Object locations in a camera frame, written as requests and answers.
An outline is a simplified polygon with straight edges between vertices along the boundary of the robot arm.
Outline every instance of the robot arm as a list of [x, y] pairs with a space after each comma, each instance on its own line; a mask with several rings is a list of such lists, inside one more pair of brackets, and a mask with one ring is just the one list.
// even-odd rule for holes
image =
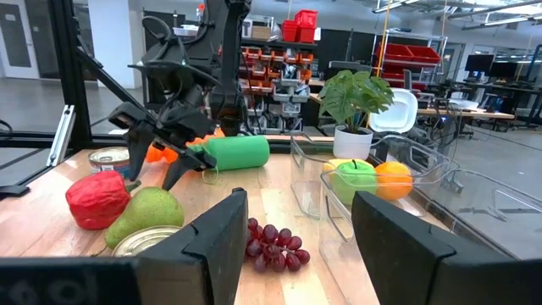
[[[206, 152], [188, 148], [188, 141], [214, 133], [217, 121], [227, 136], [237, 135], [243, 105], [237, 83], [241, 26], [250, 5], [250, 0], [206, 0], [199, 31], [188, 42], [172, 35], [161, 20], [144, 19], [144, 27], [150, 19], [165, 25], [164, 33], [157, 34], [146, 27], [158, 43], [140, 63], [130, 67], [160, 88], [166, 102], [158, 116], [132, 100], [123, 102], [109, 115], [111, 123], [129, 129], [124, 136], [130, 152], [131, 180], [140, 173], [150, 145], [169, 147], [179, 154], [163, 183], [168, 190], [187, 170], [201, 171], [216, 165], [216, 160]], [[207, 95], [211, 97], [212, 119], [201, 111]]]

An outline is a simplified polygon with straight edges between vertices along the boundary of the grape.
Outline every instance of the grape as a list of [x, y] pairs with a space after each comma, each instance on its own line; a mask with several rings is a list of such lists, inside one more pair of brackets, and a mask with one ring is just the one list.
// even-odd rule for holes
[[301, 262], [301, 264], [306, 264], [308, 263], [308, 261], [311, 260], [311, 254], [309, 254], [305, 250], [301, 250], [301, 249], [297, 250], [296, 256], [297, 258], [299, 258], [299, 261]]
[[260, 256], [256, 258], [256, 261], [254, 261], [254, 270], [257, 272], [264, 272], [265, 267], [267, 267], [267, 260], [263, 254], [260, 254]]
[[276, 258], [280, 254], [280, 249], [277, 246], [271, 244], [263, 249], [263, 254], [268, 258]]
[[257, 228], [256, 228], [256, 238], [257, 239], [262, 239], [263, 238], [263, 229], [262, 229], [262, 226], [259, 225]]
[[257, 220], [254, 218], [248, 219], [248, 230], [257, 230]]
[[266, 225], [263, 227], [263, 237], [267, 242], [274, 242], [278, 234], [279, 232], [277, 231], [277, 228], [274, 227], [274, 225]]
[[295, 254], [288, 253], [286, 254], [286, 266], [290, 271], [296, 272], [301, 269], [301, 262]]
[[301, 247], [302, 244], [303, 241], [301, 240], [301, 238], [299, 238], [299, 236], [293, 236], [288, 243], [288, 246], [286, 247], [290, 250], [297, 250]]
[[284, 247], [290, 243], [291, 240], [291, 231], [290, 229], [282, 229], [279, 232], [279, 239], [277, 240], [277, 245]]
[[246, 253], [250, 256], [257, 256], [258, 254], [262, 253], [262, 244], [260, 244], [259, 240], [252, 240], [248, 246], [246, 246]]
[[271, 260], [269, 264], [271, 265], [271, 268], [273, 268], [275, 272], [284, 272], [286, 269], [286, 258], [281, 253], [279, 254], [279, 256]]
[[248, 245], [253, 239], [254, 239], [254, 232], [252, 232], [251, 230], [249, 230], [249, 231], [246, 233], [246, 244]]

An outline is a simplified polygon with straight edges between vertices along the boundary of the computer monitor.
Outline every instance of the computer monitor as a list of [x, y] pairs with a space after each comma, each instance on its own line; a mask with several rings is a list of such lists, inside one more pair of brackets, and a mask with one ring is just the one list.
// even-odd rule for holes
[[488, 73], [491, 70], [491, 64], [493, 63], [494, 58], [494, 54], [468, 55], [465, 70]]
[[493, 63], [489, 76], [512, 78], [516, 75], [517, 63]]

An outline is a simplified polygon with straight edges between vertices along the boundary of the green pear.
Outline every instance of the green pear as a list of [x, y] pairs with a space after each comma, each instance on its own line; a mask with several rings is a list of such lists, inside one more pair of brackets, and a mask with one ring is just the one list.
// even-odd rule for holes
[[114, 249], [126, 236], [155, 225], [182, 226], [183, 207], [168, 191], [145, 187], [128, 202], [124, 212], [105, 232], [105, 242]]

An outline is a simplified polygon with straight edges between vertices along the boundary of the cardboard box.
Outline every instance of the cardboard box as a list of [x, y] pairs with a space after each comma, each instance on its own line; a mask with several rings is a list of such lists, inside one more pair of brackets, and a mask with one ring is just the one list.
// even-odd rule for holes
[[252, 27], [252, 38], [268, 40], [271, 37], [271, 28], [267, 26], [254, 25]]

